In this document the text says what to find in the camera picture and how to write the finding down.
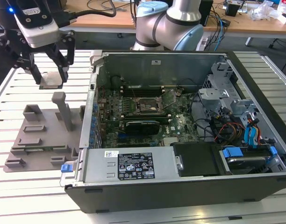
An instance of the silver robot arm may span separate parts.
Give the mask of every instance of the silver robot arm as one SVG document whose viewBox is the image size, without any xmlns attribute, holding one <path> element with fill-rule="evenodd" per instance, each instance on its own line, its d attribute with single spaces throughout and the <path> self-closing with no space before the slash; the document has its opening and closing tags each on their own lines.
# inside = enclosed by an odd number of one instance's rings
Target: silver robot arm
<svg viewBox="0 0 286 224">
<path fill-rule="evenodd" d="M 138 6 L 133 50 L 194 50 L 203 35 L 201 0 L 150 1 Z"/>
</svg>

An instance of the white sticker label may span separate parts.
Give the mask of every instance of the white sticker label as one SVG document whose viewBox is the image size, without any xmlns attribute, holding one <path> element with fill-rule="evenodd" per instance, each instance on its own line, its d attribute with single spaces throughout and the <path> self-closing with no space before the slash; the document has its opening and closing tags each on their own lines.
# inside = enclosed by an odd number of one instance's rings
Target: white sticker label
<svg viewBox="0 0 286 224">
<path fill-rule="evenodd" d="M 160 60 L 153 60 L 153 61 L 151 61 L 151 65 L 161 65 L 161 61 Z"/>
<path fill-rule="evenodd" d="M 36 8 L 28 8 L 28 9 L 24 9 L 23 10 L 23 13 L 25 15 L 35 15 L 35 14 L 39 14 L 41 11 L 40 11 L 40 8 L 36 7 Z"/>
<path fill-rule="evenodd" d="M 145 174 L 146 175 L 151 175 L 151 174 L 154 174 L 154 173 L 153 173 L 153 171 L 146 171 Z"/>
<path fill-rule="evenodd" d="M 105 157 L 118 157 L 119 151 L 105 151 Z"/>
</svg>

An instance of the motherboard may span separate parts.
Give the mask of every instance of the motherboard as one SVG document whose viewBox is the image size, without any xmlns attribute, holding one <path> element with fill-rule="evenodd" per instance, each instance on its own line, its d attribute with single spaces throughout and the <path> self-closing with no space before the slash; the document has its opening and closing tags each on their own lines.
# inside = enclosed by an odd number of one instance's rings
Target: motherboard
<svg viewBox="0 0 286 224">
<path fill-rule="evenodd" d="M 189 113 L 192 95 L 177 88 L 113 91 L 100 87 L 102 147 L 157 147 L 198 141 Z"/>
</svg>

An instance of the blue drive latch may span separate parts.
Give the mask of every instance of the blue drive latch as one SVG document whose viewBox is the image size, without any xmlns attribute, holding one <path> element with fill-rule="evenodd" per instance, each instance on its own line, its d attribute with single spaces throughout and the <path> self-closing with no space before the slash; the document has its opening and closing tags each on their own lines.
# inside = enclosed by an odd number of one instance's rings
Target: blue drive latch
<svg viewBox="0 0 286 224">
<path fill-rule="evenodd" d="M 61 173 L 71 173 L 72 172 L 72 164 L 63 164 L 61 166 Z"/>
<path fill-rule="evenodd" d="M 243 157 L 240 147 L 227 147 L 222 150 L 225 158 L 229 157 Z"/>
</svg>

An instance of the plastic bag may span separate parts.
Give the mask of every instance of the plastic bag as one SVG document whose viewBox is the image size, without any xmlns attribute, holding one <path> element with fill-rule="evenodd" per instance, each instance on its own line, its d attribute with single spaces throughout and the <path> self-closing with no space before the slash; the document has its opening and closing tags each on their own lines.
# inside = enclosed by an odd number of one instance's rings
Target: plastic bag
<svg viewBox="0 0 286 224">
<path fill-rule="evenodd" d="M 254 20 L 263 20 L 267 19 L 270 20 L 269 14 L 273 11 L 274 9 L 270 6 L 268 6 L 267 3 L 261 4 L 258 8 L 251 9 L 248 12 L 249 17 L 254 21 Z"/>
</svg>

